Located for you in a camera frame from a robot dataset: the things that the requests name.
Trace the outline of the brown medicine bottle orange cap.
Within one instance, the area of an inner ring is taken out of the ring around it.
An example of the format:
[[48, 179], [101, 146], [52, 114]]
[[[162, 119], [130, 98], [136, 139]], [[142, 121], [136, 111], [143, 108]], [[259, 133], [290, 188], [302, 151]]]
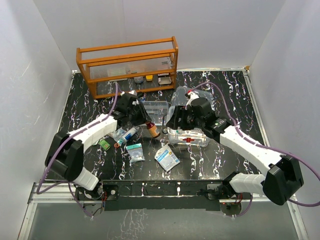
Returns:
[[151, 135], [152, 138], [157, 138], [160, 136], [160, 131], [158, 130], [157, 126], [153, 122], [146, 122], [146, 128]]

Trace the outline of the clear medicine kit box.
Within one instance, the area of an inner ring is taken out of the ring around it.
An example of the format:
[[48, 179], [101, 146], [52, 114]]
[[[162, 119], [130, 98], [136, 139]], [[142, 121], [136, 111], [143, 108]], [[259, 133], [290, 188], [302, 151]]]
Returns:
[[[170, 119], [171, 114], [169, 113], [169, 111], [171, 110], [171, 107], [168, 110], [167, 120]], [[168, 142], [172, 145], [190, 145], [204, 148], [207, 147], [211, 139], [208, 138], [201, 129], [182, 129], [182, 121], [185, 112], [186, 110], [183, 110], [181, 114], [181, 121], [179, 122], [180, 127], [177, 130], [166, 127]]]

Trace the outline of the clear teal bandage packet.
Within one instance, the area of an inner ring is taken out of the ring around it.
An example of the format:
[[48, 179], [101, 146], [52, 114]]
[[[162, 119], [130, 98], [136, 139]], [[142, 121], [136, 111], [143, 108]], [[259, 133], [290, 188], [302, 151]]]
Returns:
[[125, 133], [126, 131], [124, 129], [119, 128], [116, 131], [109, 133], [108, 136], [111, 137], [115, 142], [117, 142]]

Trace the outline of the teal header cotton swab bag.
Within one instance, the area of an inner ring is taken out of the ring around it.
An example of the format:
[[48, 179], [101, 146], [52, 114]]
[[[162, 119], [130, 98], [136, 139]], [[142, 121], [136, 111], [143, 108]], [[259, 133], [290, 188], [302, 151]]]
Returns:
[[125, 147], [127, 152], [129, 153], [129, 162], [135, 163], [135, 162], [141, 162], [145, 161], [145, 157], [143, 154], [143, 148], [141, 143], [129, 145]]

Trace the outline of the white blue mask packet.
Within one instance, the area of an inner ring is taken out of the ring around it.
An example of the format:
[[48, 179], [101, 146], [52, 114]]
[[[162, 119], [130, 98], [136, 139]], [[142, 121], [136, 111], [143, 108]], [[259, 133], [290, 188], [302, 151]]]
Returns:
[[180, 160], [176, 157], [168, 144], [164, 145], [156, 152], [154, 159], [166, 172], [180, 163]]

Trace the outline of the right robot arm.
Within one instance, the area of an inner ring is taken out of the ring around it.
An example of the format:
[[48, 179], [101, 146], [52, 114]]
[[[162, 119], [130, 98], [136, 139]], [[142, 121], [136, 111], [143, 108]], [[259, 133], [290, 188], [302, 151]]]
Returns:
[[260, 171], [260, 174], [233, 172], [226, 177], [220, 189], [230, 199], [240, 193], [259, 194], [282, 206], [304, 185], [300, 164], [295, 157], [267, 149], [249, 136], [238, 133], [231, 119], [217, 116], [204, 97], [190, 100], [187, 106], [175, 106], [166, 126], [184, 131], [198, 128], [208, 138], [232, 149]]

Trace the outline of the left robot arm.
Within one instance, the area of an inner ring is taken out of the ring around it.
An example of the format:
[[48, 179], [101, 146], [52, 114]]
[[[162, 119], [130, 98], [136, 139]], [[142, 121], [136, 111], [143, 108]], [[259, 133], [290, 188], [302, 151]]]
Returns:
[[78, 185], [91, 199], [99, 199], [103, 195], [103, 184], [84, 167], [84, 153], [93, 143], [120, 127], [150, 122], [151, 118], [140, 101], [142, 96], [142, 92], [122, 93], [109, 114], [101, 114], [77, 130], [57, 132], [45, 159], [46, 172], [53, 171], [63, 180]]

